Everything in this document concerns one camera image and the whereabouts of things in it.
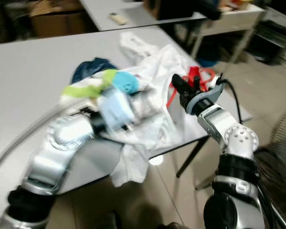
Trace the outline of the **white green printed t-shirt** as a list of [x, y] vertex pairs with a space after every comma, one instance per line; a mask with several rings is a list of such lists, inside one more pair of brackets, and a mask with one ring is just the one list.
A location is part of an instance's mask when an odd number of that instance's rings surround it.
[[167, 44], [160, 49], [153, 47], [151, 54], [140, 58], [134, 67], [78, 72], [63, 89], [62, 105], [86, 99], [93, 109], [100, 108], [101, 95], [109, 89], [130, 97], [135, 123], [126, 129], [110, 128], [104, 135], [122, 143], [118, 164], [110, 174], [114, 187], [143, 183], [152, 153], [183, 142], [186, 131], [169, 113], [176, 96], [171, 79], [174, 74], [186, 76], [194, 67], [181, 48]]

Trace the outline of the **blue bin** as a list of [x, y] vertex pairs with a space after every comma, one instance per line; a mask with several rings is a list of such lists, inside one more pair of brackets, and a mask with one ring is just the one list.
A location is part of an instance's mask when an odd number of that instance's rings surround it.
[[219, 46], [201, 46], [198, 49], [195, 60], [203, 68], [210, 68], [217, 65], [222, 58]]

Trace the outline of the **small white desk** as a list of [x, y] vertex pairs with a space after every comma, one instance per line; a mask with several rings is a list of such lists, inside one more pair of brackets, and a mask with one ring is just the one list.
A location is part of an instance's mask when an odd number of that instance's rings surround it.
[[196, 30], [194, 45], [190, 52], [191, 57], [195, 58], [202, 44], [203, 37], [219, 33], [243, 31], [244, 35], [237, 42], [229, 59], [229, 63], [234, 63], [250, 42], [255, 28], [265, 12], [264, 9], [254, 4], [248, 4], [245, 10], [222, 13], [221, 18], [216, 21], [203, 19], [202, 24]]

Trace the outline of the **blue denim jeans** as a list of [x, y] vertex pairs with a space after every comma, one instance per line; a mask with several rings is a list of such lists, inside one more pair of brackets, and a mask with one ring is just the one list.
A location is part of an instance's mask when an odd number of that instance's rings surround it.
[[117, 70], [118, 68], [110, 63], [108, 59], [95, 57], [91, 61], [84, 61], [76, 67], [73, 77], [71, 78], [71, 84], [80, 82], [85, 78], [89, 78], [97, 72], [102, 72], [104, 70]]

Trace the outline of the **black amplifier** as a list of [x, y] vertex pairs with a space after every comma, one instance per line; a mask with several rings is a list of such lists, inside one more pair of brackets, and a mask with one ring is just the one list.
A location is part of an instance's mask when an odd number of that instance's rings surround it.
[[258, 61], [276, 63], [286, 52], [286, 27], [270, 20], [259, 22], [251, 48]]

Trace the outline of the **white remote control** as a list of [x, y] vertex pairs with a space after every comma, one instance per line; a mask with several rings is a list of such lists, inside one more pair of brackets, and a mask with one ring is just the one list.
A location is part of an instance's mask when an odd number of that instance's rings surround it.
[[111, 20], [119, 26], [123, 26], [123, 25], [126, 25], [128, 23], [128, 19], [126, 17], [124, 17], [124, 16], [122, 16], [116, 12], [109, 13], [109, 16], [110, 16]]

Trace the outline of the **yellow box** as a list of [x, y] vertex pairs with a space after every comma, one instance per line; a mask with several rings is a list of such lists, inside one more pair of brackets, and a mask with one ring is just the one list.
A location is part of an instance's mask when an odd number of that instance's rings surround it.
[[247, 10], [248, 6], [254, 2], [254, 0], [233, 0], [236, 10]]

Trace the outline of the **grey table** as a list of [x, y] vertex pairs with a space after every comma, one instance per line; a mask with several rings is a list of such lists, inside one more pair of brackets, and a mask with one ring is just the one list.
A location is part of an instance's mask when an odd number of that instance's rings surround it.
[[[204, 15], [196, 12], [191, 17], [156, 20], [143, 6], [143, 2], [134, 2], [132, 0], [80, 0], [80, 3], [86, 9], [99, 31], [140, 28], [205, 19]], [[120, 17], [125, 18], [126, 24], [117, 24], [117, 22], [110, 18], [111, 13], [116, 13]]]

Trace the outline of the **brown woven chair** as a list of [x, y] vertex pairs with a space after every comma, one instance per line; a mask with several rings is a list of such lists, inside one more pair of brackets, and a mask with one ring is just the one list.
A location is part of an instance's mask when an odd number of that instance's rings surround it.
[[286, 229], [286, 166], [267, 148], [254, 152], [259, 173], [259, 187], [268, 209], [268, 229]]

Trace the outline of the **white table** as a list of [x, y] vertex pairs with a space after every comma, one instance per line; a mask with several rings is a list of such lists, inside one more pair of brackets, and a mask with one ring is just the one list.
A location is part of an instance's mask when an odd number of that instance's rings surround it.
[[[173, 44], [186, 57], [187, 66], [194, 61], [159, 26], [82, 33], [54, 38], [0, 44], [0, 153], [17, 136], [46, 115], [60, 100], [64, 87], [71, 82], [75, 68], [95, 57], [108, 59], [119, 68], [134, 63], [119, 48], [122, 32], [132, 32], [144, 42], [159, 48]], [[184, 116], [175, 98], [170, 107], [180, 130], [187, 134], [182, 142], [154, 151], [152, 157], [206, 137], [194, 116]], [[5, 159], [0, 166], [0, 218], [8, 205], [8, 193], [20, 183], [32, 153], [41, 145], [45, 127]], [[78, 189], [108, 176], [119, 161], [122, 145], [110, 140], [91, 140], [75, 156], [60, 194]]]

